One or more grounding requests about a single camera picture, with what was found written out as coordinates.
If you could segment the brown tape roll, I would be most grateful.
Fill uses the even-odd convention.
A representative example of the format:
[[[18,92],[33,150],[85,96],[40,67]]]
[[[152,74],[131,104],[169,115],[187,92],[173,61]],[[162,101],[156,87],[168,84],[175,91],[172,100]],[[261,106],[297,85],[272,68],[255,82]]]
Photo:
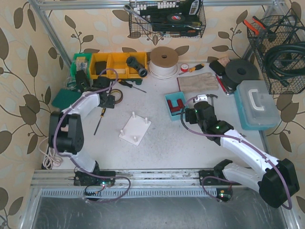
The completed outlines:
[[[123,100],[123,93],[119,89],[112,89],[109,92],[109,99],[110,99],[110,104],[119,104]]]

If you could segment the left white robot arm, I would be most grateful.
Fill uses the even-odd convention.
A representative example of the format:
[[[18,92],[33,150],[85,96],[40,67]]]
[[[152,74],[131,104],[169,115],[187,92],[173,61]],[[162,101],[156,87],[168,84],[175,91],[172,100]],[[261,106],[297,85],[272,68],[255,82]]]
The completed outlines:
[[[99,175],[99,165],[90,156],[82,153],[84,134],[82,120],[95,108],[110,108],[115,106],[115,97],[110,94],[112,87],[118,82],[119,75],[111,68],[104,69],[115,73],[115,81],[108,77],[98,76],[90,85],[83,70],[75,74],[77,88],[81,91],[80,98],[61,112],[52,112],[49,125],[49,146],[55,153],[68,157],[73,164],[83,173],[103,179]]]

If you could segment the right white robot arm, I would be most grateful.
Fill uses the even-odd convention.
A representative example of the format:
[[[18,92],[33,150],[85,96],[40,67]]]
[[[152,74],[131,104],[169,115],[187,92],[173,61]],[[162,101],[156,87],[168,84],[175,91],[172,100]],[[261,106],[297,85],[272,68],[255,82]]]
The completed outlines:
[[[211,178],[226,183],[244,185],[261,196],[273,208],[293,208],[291,197],[299,189],[297,174],[293,162],[285,158],[280,160],[247,141],[232,125],[218,120],[214,107],[207,101],[200,101],[198,96],[193,108],[186,108],[183,103],[180,121],[183,127],[191,133],[195,131],[186,126],[186,123],[197,124],[200,128],[198,135],[205,136],[242,159],[249,167],[241,167],[226,159],[214,167],[214,175],[204,177],[204,181]]]

